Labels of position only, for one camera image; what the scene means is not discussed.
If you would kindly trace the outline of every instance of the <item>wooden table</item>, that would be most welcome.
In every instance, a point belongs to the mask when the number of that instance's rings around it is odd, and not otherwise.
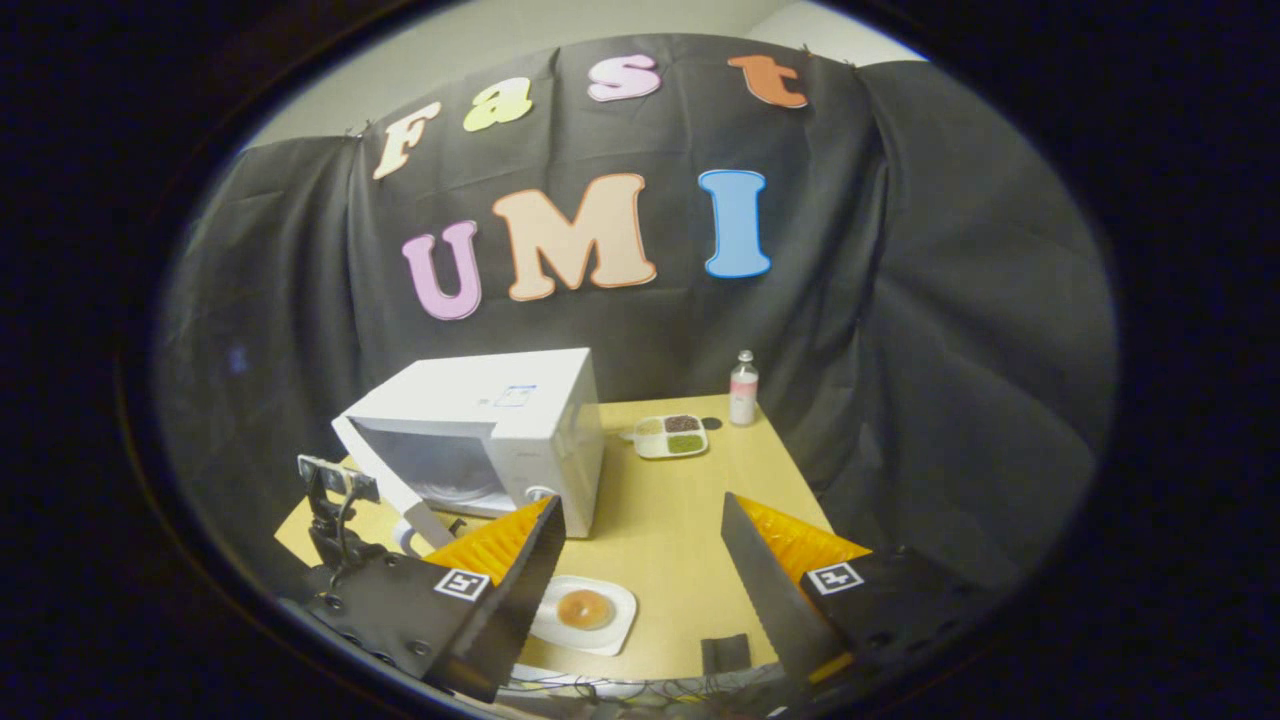
[[[708,430],[705,454],[673,460],[644,460],[620,432],[648,415],[687,413],[719,418]],[[751,665],[777,662],[719,537],[724,491],[756,500],[824,530],[831,524],[763,413],[748,428],[727,421],[728,396],[614,402],[600,406],[607,433],[604,466],[591,537],[568,539],[556,566],[558,575],[581,575],[617,583],[636,596],[639,609],[622,652],[603,657],[530,637],[522,665],[557,673],[650,680],[703,675],[701,638],[746,633]],[[399,520],[387,505],[360,502],[348,528],[367,542],[396,544],[390,530]],[[440,514],[445,525],[453,515]],[[486,520],[465,518],[468,528]],[[276,539],[308,565],[320,557],[307,538],[306,501],[276,532]],[[430,547],[413,538],[424,555]]]

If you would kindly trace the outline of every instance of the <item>bottle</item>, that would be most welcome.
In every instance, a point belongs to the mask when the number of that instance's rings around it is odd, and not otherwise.
[[[760,373],[751,365],[750,350],[737,354],[737,368],[728,377],[728,421],[745,427],[755,421],[755,391],[760,387]]]

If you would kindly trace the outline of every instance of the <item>orange food item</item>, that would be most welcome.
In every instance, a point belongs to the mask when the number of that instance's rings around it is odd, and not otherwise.
[[[785,512],[778,512],[740,495],[735,497],[796,588],[800,588],[800,578],[809,570],[845,562],[872,552],[860,544],[814,528]]]
[[[456,568],[470,573],[483,573],[493,578],[493,584],[502,584],[512,564],[525,547],[529,533],[534,532],[538,516],[541,515],[552,498],[544,497],[489,523],[488,525],[461,537],[449,544],[428,555],[422,560],[444,568]]]
[[[599,630],[613,620],[613,603],[595,591],[573,591],[556,606],[561,623],[579,630]]]

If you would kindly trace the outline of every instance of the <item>microwave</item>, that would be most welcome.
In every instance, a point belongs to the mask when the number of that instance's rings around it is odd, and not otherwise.
[[[434,510],[497,518],[561,496],[591,530],[604,433],[589,348],[420,360],[333,420],[364,474],[433,544]]]

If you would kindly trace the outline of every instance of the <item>foam letter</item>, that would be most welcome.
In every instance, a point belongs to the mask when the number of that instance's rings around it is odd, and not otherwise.
[[[698,186],[712,193],[716,209],[716,255],[707,261],[707,273],[717,278],[750,278],[769,272],[773,265],[760,252],[760,214],[756,195],[764,190],[764,176],[749,170],[708,170]]]
[[[529,78],[513,77],[484,88],[471,101],[475,109],[462,119],[462,129],[476,132],[494,123],[509,123],[525,117],[525,113],[534,106],[529,100],[531,86]]]
[[[511,259],[516,282],[512,300],[538,300],[556,292],[543,274],[539,256],[570,290],[582,284],[586,261],[595,250],[591,282],[598,287],[644,284],[658,277],[645,260],[636,215],[644,178],[634,173],[600,176],[586,186],[577,218],[571,224],[539,190],[522,190],[493,204],[511,231]]]
[[[422,128],[426,122],[440,114],[440,104],[431,102],[421,110],[403,117],[387,126],[387,145],[383,147],[383,161],[374,170],[374,179],[383,179],[408,163],[408,152],[404,150],[417,145],[422,140]]]
[[[783,68],[773,61],[768,55],[745,55],[742,58],[730,58],[728,64],[742,68],[746,77],[746,88],[751,95],[764,100],[769,105],[783,108],[804,108],[809,99],[799,92],[791,92],[782,78],[796,79],[800,77],[791,68]]]
[[[594,83],[586,88],[586,94],[596,102],[649,95],[658,90],[662,78],[658,77],[658,73],[640,68],[652,68],[657,64],[648,55],[600,60],[586,73],[586,77]]]
[[[404,243],[401,252],[408,259],[408,269],[413,275],[413,290],[417,291],[417,301],[422,309],[433,318],[440,320],[461,320],[480,306],[480,270],[476,269],[476,254],[471,246],[471,237],[476,233],[476,224],[471,220],[454,223],[440,233],[444,242],[453,249],[453,263],[458,268],[458,293],[453,297],[440,292],[440,283],[435,278],[435,264],[431,260],[431,249],[435,247],[435,238],[424,234]]]

